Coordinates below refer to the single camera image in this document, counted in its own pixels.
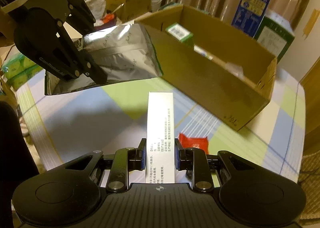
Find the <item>green medicine box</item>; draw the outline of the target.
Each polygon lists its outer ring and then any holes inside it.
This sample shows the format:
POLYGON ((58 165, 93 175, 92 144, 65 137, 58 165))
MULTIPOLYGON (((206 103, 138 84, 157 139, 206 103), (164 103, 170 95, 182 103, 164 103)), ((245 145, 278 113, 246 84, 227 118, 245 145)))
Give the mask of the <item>green medicine box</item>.
POLYGON ((174 37, 178 42, 189 47, 194 47, 194 34, 182 27, 179 23, 174 23, 168 26, 165 31, 174 37))

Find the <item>long white box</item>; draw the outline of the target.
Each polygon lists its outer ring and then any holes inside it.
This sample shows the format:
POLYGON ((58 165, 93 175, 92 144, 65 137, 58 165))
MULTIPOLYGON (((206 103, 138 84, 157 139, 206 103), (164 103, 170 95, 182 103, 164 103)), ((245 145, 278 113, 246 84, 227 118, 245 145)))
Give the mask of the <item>long white box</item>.
POLYGON ((150 92, 146 132, 145 182, 175 182, 174 98, 172 92, 150 92))

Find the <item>blue milk carton box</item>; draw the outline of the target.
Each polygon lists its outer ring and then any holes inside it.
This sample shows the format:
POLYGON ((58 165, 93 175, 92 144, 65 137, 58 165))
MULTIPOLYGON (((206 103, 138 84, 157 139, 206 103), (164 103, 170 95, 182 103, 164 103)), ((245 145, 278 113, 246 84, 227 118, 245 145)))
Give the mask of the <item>blue milk carton box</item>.
POLYGON ((254 37, 270 0, 240 0, 231 25, 254 37))

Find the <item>green tissue pack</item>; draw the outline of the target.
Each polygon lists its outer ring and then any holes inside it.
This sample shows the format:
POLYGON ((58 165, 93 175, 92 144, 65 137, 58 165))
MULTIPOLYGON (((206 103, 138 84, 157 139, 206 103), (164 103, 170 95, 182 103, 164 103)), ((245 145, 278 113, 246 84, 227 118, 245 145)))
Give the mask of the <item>green tissue pack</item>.
POLYGON ((43 68, 25 55, 17 53, 4 62, 1 70, 7 78, 8 85, 17 91, 29 79, 42 71, 43 68))

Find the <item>wooden door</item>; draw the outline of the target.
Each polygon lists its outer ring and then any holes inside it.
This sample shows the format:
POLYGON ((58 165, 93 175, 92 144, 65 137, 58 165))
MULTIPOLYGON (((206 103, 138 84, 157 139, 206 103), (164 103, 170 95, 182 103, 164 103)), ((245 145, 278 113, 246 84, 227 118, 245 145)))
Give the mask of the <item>wooden door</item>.
POLYGON ((305 141, 303 155, 309 155, 319 150, 319 58, 300 81, 305 92, 305 141))

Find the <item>silver foil bag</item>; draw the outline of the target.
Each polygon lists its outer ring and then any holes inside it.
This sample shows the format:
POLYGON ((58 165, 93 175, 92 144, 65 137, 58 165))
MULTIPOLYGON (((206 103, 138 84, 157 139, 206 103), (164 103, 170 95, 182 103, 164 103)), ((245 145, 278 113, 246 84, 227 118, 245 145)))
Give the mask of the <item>silver foil bag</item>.
POLYGON ((73 40, 79 51, 86 51, 107 74, 103 84, 90 77, 65 82, 50 72, 44 77, 44 94, 60 95, 133 80, 163 75, 155 48, 146 29, 137 23, 114 26, 73 40))

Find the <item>dark red tray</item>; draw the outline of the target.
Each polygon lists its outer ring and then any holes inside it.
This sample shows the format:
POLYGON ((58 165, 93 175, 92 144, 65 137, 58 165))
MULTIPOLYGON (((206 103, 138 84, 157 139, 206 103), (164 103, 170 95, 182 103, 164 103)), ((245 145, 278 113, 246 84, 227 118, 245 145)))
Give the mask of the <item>dark red tray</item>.
POLYGON ((117 16, 115 13, 109 13, 106 14, 102 19, 97 19, 94 23, 95 28, 109 28, 116 25, 117 22, 117 16))

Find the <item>green white carton box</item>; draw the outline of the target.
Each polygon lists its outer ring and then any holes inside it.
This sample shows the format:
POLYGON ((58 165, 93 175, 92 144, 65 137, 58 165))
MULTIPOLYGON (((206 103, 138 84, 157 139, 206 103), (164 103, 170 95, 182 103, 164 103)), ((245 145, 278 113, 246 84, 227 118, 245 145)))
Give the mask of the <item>green white carton box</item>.
POLYGON ((272 10, 267 10, 254 39, 280 62, 293 43, 295 34, 287 19, 272 10))

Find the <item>white crumpled plastic bag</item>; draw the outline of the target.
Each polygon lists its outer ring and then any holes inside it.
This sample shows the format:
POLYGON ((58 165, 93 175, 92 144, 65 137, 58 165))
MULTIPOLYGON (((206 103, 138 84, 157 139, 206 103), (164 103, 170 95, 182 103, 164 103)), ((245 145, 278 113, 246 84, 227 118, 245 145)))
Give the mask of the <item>white crumpled plastic bag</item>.
POLYGON ((106 13, 106 0, 84 0, 96 20, 106 13))

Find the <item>open cardboard box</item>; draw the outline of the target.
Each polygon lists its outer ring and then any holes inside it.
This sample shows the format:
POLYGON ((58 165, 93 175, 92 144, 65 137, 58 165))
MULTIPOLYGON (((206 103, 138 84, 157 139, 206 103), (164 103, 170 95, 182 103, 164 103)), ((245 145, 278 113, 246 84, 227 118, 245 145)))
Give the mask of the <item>open cardboard box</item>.
POLYGON ((136 19, 155 48, 163 79, 240 130, 271 100, 277 58, 254 39, 196 8, 177 5, 136 19), (165 29, 179 23, 194 47, 165 29))

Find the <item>red snack packet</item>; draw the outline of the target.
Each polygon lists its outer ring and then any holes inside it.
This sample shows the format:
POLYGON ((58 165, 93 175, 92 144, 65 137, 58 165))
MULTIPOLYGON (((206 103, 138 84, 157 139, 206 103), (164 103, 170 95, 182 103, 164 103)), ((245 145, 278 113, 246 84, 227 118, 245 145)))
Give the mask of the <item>red snack packet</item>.
POLYGON ((208 138, 199 138, 199 137, 187 137, 184 134, 179 134, 179 142, 184 148, 198 148, 203 150, 206 154, 209 154, 208 151, 208 138))

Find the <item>checkered tablecloth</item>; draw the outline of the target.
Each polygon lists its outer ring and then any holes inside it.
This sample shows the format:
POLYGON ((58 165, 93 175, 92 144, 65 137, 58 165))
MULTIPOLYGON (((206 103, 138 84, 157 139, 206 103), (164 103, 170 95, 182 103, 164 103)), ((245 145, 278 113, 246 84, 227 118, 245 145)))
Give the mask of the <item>checkered tablecloth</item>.
POLYGON ((305 136, 303 87, 277 71, 269 104, 239 131, 160 78, 114 84, 58 95, 44 95, 44 73, 17 91, 22 116, 46 169, 93 150, 112 154, 136 147, 146 136, 148 95, 171 91, 175 135, 207 138, 208 150, 227 150, 297 181, 305 136))

